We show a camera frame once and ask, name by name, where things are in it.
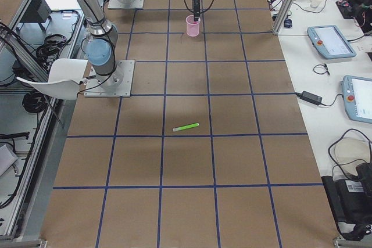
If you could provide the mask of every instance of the tablet screen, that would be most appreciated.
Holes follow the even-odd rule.
[[[330,55],[347,55],[352,53],[340,34],[333,27],[315,28],[314,31]]]
[[[372,82],[352,78],[358,117],[372,119]]]

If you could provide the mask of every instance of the white label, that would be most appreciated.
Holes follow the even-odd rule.
[[[363,193],[364,192],[362,184],[360,182],[346,180],[346,185],[350,193]]]

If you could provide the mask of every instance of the paper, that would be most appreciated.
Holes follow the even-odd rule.
[[[13,153],[8,145],[0,147],[0,176],[17,160],[17,156]]]

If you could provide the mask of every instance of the power adapter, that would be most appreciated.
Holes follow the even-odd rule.
[[[311,104],[316,106],[321,105],[321,97],[315,94],[312,94],[308,91],[302,91],[302,93],[296,92],[296,96],[299,97],[301,100],[307,101]]]

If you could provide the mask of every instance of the floor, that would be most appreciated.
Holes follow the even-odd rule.
[[[195,38],[182,0],[106,14],[116,57],[136,60],[132,96],[79,97],[48,247],[333,247],[266,0],[216,0]],[[200,125],[172,130],[190,123]]]

